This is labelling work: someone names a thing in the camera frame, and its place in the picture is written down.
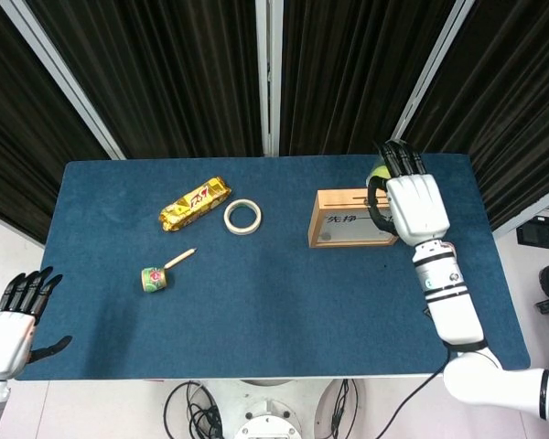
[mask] wooden box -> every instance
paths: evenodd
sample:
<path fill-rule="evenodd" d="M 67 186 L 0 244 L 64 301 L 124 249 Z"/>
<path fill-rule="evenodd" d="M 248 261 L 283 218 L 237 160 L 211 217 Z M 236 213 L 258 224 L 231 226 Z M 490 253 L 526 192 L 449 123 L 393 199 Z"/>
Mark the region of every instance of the wooden box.
<path fill-rule="evenodd" d="M 392 245 L 396 236 L 378 230 L 366 206 L 368 189 L 319 190 L 309 224 L 309 247 L 353 247 L 365 245 Z M 378 209 L 389 217 L 386 193 L 376 191 Z"/>

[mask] curtain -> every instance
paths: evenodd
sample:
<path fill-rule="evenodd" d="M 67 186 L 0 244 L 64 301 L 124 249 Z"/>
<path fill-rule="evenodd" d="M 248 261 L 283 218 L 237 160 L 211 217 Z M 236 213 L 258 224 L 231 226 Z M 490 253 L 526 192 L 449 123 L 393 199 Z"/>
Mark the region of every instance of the curtain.
<path fill-rule="evenodd" d="M 0 8 L 0 219 L 44 242 L 65 165 L 105 158 Z"/>
<path fill-rule="evenodd" d="M 403 136 L 469 154 L 497 228 L 549 192 L 549 1 L 481 1 Z"/>
<path fill-rule="evenodd" d="M 280 154 L 369 153 L 389 139 L 451 5 L 286 1 Z"/>
<path fill-rule="evenodd" d="M 262 155 L 254 1 L 28 4 L 128 158 Z"/>

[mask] robotic arm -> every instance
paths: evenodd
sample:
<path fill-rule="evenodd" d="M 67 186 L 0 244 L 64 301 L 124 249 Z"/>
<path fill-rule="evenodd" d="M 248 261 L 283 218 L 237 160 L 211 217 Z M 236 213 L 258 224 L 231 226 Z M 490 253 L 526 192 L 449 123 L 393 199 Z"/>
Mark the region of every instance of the robotic arm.
<path fill-rule="evenodd" d="M 65 336 L 49 348 L 30 350 L 48 298 L 63 277 L 46 282 L 52 271 L 48 267 L 29 276 L 19 274 L 0 299 L 0 418 L 10 396 L 7 380 L 20 374 L 27 363 L 61 352 L 71 342 Z"/>
<path fill-rule="evenodd" d="M 549 370 L 507 371 L 490 351 L 453 246 L 441 241 L 449 220 L 420 155 L 400 140 L 380 149 L 386 168 L 368 179 L 371 217 L 380 230 L 414 247 L 414 268 L 437 334 L 458 353 L 444 370 L 447 390 L 466 403 L 513 408 L 549 422 Z M 393 221 L 375 206 L 377 188 L 387 193 Z"/>

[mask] white tape roll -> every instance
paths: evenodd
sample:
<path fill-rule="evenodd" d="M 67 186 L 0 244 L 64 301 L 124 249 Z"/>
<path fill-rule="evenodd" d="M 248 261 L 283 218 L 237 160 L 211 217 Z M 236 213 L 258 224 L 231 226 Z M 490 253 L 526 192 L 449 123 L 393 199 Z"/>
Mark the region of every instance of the white tape roll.
<path fill-rule="evenodd" d="M 236 227 L 230 222 L 231 213 L 240 206 L 246 206 L 247 208 L 252 209 L 256 214 L 256 219 L 248 227 L 244 227 L 244 228 Z M 255 202 L 249 199 L 243 199 L 243 198 L 237 199 L 232 203 L 230 203 L 230 206 L 228 206 L 226 210 L 223 212 L 223 222 L 226 223 L 226 227 L 228 228 L 228 230 L 234 233 L 235 235 L 249 235 L 250 233 L 254 233 L 259 228 L 260 222 L 262 220 L 263 220 L 263 214 L 260 211 L 260 208 Z"/>

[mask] blue felt surface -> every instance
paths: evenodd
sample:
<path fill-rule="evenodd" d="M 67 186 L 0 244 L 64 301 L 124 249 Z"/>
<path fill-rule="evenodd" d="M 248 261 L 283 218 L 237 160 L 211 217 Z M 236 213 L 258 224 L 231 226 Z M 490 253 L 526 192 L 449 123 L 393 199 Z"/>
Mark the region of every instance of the blue felt surface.
<path fill-rule="evenodd" d="M 43 266 L 64 280 L 35 346 L 70 334 L 23 380 L 357 376 L 433 371 L 445 349 L 423 315 L 413 250 L 309 249 L 321 188 L 361 187 L 375 156 L 175 159 L 68 165 Z M 426 155 L 486 335 L 507 369 L 530 360 L 468 158 Z M 255 200 L 261 228 L 225 230 L 224 203 L 167 233 L 159 210 L 213 176 Z M 236 212 L 240 225 L 252 220 Z M 145 294 L 140 271 L 197 253 Z"/>

